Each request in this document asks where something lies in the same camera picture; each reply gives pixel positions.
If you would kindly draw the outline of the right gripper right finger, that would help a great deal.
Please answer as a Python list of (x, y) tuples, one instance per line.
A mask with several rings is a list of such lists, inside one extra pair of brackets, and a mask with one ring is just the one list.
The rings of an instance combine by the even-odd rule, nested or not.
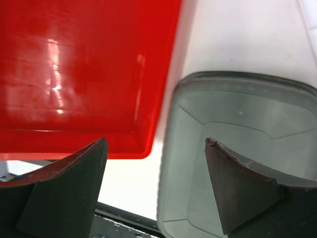
[(317, 183), (267, 167), (207, 138), (205, 155), (229, 238), (314, 238)]

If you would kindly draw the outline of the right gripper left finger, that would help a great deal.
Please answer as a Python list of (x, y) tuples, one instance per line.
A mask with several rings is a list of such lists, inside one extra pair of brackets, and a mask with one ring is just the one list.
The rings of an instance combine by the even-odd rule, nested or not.
[(2, 238), (87, 238), (108, 154), (100, 138), (40, 169), (0, 183)]

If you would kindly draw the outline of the dark grey plastic tray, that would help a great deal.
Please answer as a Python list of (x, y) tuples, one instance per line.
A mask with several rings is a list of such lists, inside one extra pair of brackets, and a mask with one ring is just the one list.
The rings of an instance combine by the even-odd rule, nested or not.
[(207, 138), (280, 172), (317, 182), (317, 91), (242, 72), (199, 72), (173, 93), (157, 221), (167, 238), (228, 238), (205, 155)]

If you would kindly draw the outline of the red plastic bin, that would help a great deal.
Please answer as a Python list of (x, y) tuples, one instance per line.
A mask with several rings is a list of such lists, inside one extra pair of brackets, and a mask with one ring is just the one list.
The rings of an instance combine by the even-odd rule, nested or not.
[(180, 0), (3, 0), (0, 158), (57, 160), (98, 138), (152, 149)]

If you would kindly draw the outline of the large white plastic tub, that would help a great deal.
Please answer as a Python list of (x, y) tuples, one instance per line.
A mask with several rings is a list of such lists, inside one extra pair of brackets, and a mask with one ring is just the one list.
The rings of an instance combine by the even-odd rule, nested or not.
[(298, 0), (311, 55), (317, 64), (317, 0)]

